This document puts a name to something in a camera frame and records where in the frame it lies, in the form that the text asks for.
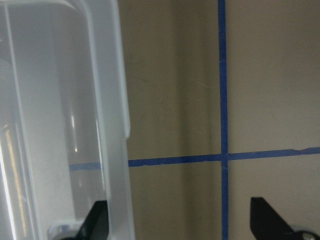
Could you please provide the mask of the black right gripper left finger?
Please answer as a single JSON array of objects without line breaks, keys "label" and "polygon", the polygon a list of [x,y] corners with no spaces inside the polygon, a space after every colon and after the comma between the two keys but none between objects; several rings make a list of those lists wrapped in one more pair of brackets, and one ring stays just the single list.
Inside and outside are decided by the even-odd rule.
[{"label": "black right gripper left finger", "polygon": [[75,240],[106,240],[109,236],[109,214],[106,200],[96,201],[79,231]]}]

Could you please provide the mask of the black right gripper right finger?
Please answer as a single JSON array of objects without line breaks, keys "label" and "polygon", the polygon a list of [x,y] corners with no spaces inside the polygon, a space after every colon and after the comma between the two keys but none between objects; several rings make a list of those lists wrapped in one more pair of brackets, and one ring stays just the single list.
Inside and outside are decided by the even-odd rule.
[{"label": "black right gripper right finger", "polygon": [[263,197],[250,199],[250,230],[256,240],[288,240],[295,234]]}]

